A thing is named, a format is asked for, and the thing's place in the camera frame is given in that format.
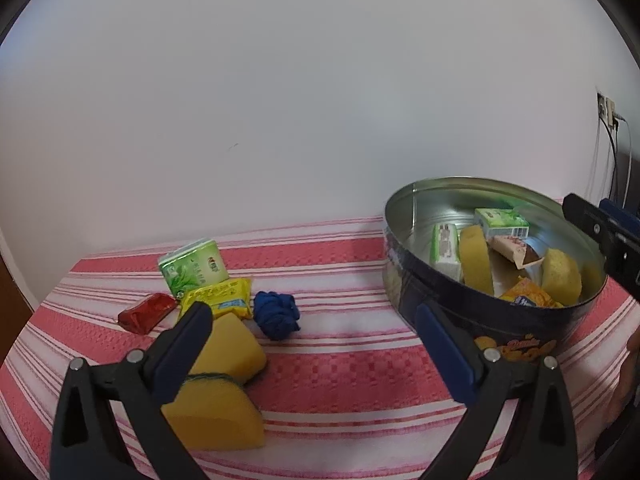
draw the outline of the yellow sponge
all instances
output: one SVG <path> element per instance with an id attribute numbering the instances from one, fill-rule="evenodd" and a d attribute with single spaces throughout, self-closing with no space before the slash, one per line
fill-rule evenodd
<path id="1" fill-rule="evenodd" d="M 489 249 L 479 225 L 465 227 L 460 231 L 458 251 L 465 285 L 492 296 L 494 279 L 491 276 Z"/>
<path id="2" fill-rule="evenodd" d="M 209 339 L 191 367 L 190 375 L 228 374 L 244 384 L 267 364 L 267 356 L 251 331 L 233 313 L 213 323 Z"/>
<path id="3" fill-rule="evenodd" d="M 542 288 L 564 306 L 576 304 L 582 292 L 582 279 L 575 260 L 559 249 L 549 249 L 542 262 Z"/>
<path id="4" fill-rule="evenodd" d="M 225 451 L 264 445 L 260 412 L 229 378 L 187 381 L 162 413 L 187 449 Z"/>

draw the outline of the silver bolt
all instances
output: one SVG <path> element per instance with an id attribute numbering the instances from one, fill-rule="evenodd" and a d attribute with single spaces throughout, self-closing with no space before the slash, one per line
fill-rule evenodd
<path id="1" fill-rule="evenodd" d="M 482 354 L 484 354 L 484 358 L 487 361 L 490 361 L 492 363 L 499 361 L 501 357 L 500 351 L 496 350 L 495 348 L 486 348 Z"/>
<path id="2" fill-rule="evenodd" d="M 84 364 L 84 359 L 82 359 L 81 357 L 75 357 L 71 359 L 71 362 L 69 363 L 69 368 L 77 372 L 80 368 L 82 368 L 83 364 Z"/>
<path id="3" fill-rule="evenodd" d="M 142 361 L 142 358 L 145 356 L 145 353 L 140 349 L 136 348 L 127 354 L 127 361 L 132 364 L 139 363 Z"/>
<path id="4" fill-rule="evenodd" d="M 542 362 L 550 370 L 555 370 L 556 368 L 558 368 L 558 361 L 556 361 L 556 358 L 553 357 L 552 355 L 546 356 Z"/>

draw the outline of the blue cloth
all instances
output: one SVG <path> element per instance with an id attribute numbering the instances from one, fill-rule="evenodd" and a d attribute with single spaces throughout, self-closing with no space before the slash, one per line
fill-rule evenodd
<path id="1" fill-rule="evenodd" d="M 260 291 L 254 298 L 254 320 L 272 341 L 282 341 L 291 332 L 300 330 L 296 323 L 300 312 L 290 294 Z"/>

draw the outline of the tablecloth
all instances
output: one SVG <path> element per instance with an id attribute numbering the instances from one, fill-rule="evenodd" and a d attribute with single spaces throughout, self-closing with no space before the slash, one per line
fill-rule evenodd
<path id="1" fill-rule="evenodd" d="M 320 222 L 216 237 L 233 276 L 253 292 L 296 297 L 302 330 L 271 342 L 248 322 L 269 365 L 248 387 L 264 416 L 266 445 L 196 452 L 212 478 L 237 480 L 413 479 L 451 434 L 464 407 L 449 398 L 420 340 L 397 316 L 382 283 L 382 218 Z M 47 296 L 0 368 L 0 427 L 27 466 L 48 478 L 52 422 L 69 359 L 91 364 L 147 348 L 149 336 L 125 332 L 116 316 L 150 292 L 168 289 L 158 256 L 180 244 L 94 254 L 78 262 Z M 580 478 L 618 380 L 627 337 L 640 308 L 609 280 L 596 307 L 559 354 L 572 404 Z M 126 414 L 114 405 L 136 467 L 156 478 Z M 491 467 L 513 415 L 505 406 L 473 478 Z"/>

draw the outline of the brown door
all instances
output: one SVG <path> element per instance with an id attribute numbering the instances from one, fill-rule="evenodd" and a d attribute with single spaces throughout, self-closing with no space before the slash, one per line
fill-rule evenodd
<path id="1" fill-rule="evenodd" d="M 31 314 L 31 309 L 0 256 L 0 363 Z"/>

